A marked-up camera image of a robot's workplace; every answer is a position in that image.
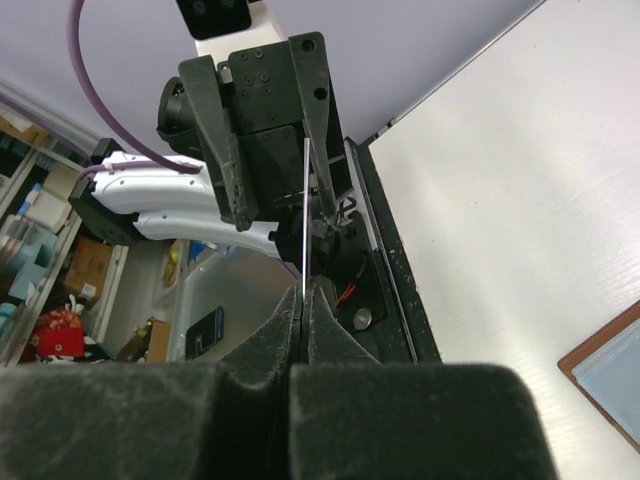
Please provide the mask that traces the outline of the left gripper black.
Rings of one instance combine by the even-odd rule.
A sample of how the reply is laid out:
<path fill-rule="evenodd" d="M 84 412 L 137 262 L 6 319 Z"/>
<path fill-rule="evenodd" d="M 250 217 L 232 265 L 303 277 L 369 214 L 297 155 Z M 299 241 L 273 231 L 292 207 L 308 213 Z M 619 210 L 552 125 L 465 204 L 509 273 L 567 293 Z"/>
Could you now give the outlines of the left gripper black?
<path fill-rule="evenodd" d="M 319 209 L 338 214 L 351 191 L 324 36 L 185 60 L 162 91 L 157 133 L 205 163 L 222 219 L 237 231 L 302 203 L 303 142 L 312 147 Z"/>

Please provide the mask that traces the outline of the silver VIP card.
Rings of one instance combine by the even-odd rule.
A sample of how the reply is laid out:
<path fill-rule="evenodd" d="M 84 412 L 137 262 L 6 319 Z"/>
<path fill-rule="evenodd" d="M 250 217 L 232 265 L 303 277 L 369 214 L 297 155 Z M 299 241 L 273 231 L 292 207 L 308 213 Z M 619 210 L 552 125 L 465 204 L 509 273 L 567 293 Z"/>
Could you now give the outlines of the silver VIP card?
<path fill-rule="evenodd" d="M 302 204 L 302 304 L 305 304 L 307 284 L 309 280 L 309 224 L 310 224 L 310 173 L 311 173 L 311 139 L 303 142 L 303 204 Z"/>

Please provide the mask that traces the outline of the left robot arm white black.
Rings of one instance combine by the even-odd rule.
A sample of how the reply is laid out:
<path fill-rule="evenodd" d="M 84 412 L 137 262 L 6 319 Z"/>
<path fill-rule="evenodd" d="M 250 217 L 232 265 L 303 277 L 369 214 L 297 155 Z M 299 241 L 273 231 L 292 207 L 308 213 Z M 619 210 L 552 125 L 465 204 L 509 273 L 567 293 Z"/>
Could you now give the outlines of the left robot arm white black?
<path fill-rule="evenodd" d="M 185 239 L 319 263 L 341 245 L 352 183 L 324 36 L 309 32 L 180 63 L 160 97 L 153 160 L 96 146 L 70 203 L 101 239 Z"/>

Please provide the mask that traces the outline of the brown leather card holder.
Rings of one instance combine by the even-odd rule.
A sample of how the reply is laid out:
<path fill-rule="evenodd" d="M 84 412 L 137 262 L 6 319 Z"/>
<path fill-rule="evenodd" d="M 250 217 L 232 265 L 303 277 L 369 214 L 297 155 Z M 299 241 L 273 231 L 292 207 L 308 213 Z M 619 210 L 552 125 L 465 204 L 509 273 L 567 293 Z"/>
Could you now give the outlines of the brown leather card holder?
<path fill-rule="evenodd" d="M 634 303 L 557 362 L 608 423 L 639 449 L 639 304 Z"/>

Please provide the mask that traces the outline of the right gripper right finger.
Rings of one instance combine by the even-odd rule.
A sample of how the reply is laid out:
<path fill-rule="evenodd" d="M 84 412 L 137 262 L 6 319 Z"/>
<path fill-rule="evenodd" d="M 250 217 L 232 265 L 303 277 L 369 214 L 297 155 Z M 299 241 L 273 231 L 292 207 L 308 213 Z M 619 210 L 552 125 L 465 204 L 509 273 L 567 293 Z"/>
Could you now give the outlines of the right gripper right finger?
<path fill-rule="evenodd" d="M 294 479 L 553 479 L 529 389 L 488 364 L 381 364 L 333 318 L 303 307 L 308 354 L 289 380 Z"/>

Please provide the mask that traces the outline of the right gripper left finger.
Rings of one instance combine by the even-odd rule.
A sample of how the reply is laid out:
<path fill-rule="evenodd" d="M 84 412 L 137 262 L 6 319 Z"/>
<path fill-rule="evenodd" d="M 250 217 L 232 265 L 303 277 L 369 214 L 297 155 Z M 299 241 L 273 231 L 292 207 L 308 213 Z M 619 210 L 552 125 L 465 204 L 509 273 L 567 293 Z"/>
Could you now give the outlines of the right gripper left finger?
<path fill-rule="evenodd" d="M 295 289 L 221 360 L 30 365 L 1 378 L 5 479 L 284 479 Z"/>

